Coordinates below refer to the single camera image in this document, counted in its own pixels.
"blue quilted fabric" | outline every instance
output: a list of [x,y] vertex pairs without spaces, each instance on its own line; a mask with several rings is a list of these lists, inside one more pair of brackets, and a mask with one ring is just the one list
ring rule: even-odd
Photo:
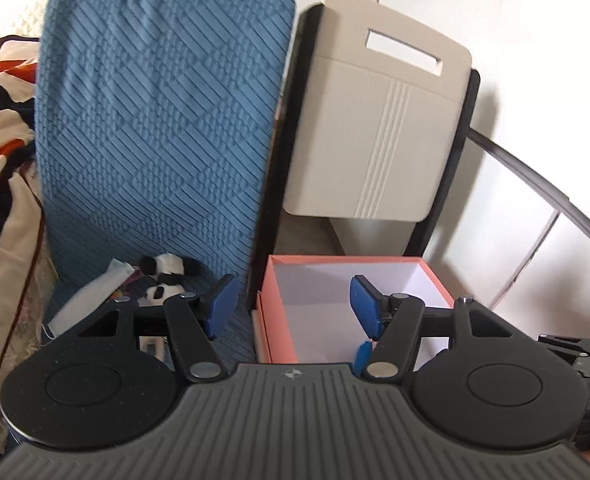
[[[50,316],[111,258],[198,258],[197,292],[227,272],[246,282],[293,16],[293,0],[49,1],[36,130]],[[254,360],[243,301],[214,343],[229,366]]]

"ribbed gray surface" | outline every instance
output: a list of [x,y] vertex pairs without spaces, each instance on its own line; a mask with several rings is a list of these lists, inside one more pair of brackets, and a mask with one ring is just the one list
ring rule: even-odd
[[361,381],[347,365],[296,369],[240,365],[229,380],[193,386],[125,446],[60,454],[22,444],[0,480],[590,479],[566,446],[467,449],[425,427],[393,386]]

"silver screw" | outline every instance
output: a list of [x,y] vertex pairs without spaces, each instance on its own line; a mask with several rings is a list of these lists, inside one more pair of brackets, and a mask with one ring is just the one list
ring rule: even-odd
[[399,368],[397,368],[393,363],[377,361],[376,363],[369,364],[366,367],[366,371],[371,377],[375,377],[377,379],[388,379],[395,377],[399,373]]
[[221,367],[210,361],[201,361],[191,366],[191,375],[198,379],[212,379],[221,373]]

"pink box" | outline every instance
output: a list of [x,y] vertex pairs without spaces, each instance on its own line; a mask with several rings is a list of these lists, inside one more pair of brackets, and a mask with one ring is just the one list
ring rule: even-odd
[[[270,256],[253,311],[259,361],[352,362],[367,340],[349,303],[355,274],[366,276],[383,294],[406,292],[426,306],[453,306],[453,298],[422,258]],[[447,344],[446,338],[423,340],[417,364]]]

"black and white toy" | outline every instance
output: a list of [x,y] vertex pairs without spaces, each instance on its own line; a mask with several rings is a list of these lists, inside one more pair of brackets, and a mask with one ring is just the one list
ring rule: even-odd
[[[137,301],[139,306],[155,306],[186,292],[182,281],[184,276],[199,276],[200,263],[193,258],[181,258],[175,254],[165,253],[159,256],[144,256],[139,261],[139,270],[157,281],[156,285],[146,290],[143,298]],[[164,338],[158,336],[140,336],[139,347],[155,346],[155,357],[164,360]]]

